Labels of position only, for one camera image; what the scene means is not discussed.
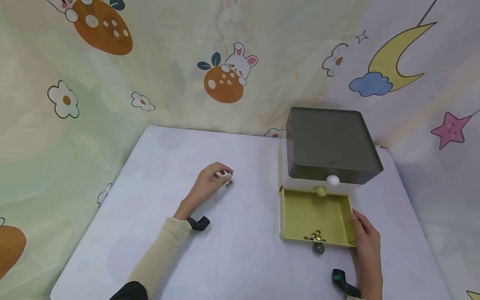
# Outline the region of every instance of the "pink star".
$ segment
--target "pink star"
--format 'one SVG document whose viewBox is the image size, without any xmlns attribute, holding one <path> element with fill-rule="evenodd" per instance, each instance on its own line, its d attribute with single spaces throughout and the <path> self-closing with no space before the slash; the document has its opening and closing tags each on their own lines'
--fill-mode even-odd
<svg viewBox="0 0 480 300">
<path fill-rule="evenodd" d="M 440 136 L 440 149 L 445 147 L 449 142 L 463 143 L 465 141 L 462 129 L 471 117 L 472 116 L 468 116 L 463 119 L 457 119 L 451 113 L 445 113 L 444 124 L 431 131 L 431 133 Z"/>
</svg>

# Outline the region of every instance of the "beige sleeve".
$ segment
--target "beige sleeve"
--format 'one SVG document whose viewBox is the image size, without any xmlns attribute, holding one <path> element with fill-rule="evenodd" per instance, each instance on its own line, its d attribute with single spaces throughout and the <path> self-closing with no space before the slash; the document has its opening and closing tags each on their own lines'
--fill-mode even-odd
<svg viewBox="0 0 480 300">
<path fill-rule="evenodd" d="M 127 282 L 137 281 L 142 284 L 151 300 L 170 261 L 191 231 L 192 227 L 187 221 L 167 218 L 156 240 L 138 262 Z"/>
</svg>

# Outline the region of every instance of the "blue cloud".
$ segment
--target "blue cloud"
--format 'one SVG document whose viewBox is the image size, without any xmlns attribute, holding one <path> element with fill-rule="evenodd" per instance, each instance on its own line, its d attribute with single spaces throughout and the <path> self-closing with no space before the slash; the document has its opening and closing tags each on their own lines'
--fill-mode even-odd
<svg viewBox="0 0 480 300">
<path fill-rule="evenodd" d="M 352 80 L 350 89 L 359 92 L 363 97 L 371 95 L 385 95 L 390 92 L 393 84 L 388 82 L 388 77 L 384 77 L 381 73 L 370 72 L 362 78 Z"/>
</svg>

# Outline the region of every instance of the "white ball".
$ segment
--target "white ball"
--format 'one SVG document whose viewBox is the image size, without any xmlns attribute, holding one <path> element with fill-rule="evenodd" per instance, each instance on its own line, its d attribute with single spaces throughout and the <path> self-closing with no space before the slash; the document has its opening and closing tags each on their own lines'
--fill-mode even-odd
<svg viewBox="0 0 480 300">
<path fill-rule="evenodd" d="M 327 182 L 331 186 L 337 186 L 340 184 L 340 178 L 338 178 L 336 175 L 330 175 L 327 177 Z"/>
</svg>

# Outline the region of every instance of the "black sleeve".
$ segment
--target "black sleeve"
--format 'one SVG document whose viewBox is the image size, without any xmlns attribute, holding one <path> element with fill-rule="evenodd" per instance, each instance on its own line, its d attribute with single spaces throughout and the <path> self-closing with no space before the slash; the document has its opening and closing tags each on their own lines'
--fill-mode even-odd
<svg viewBox="0 0 480 300">
<path fill-rule="evenodd" d="M 143 285 L 132 281 L 124 285 L 110 300 L 148 300 L 148 296 Z"/>
</svg>

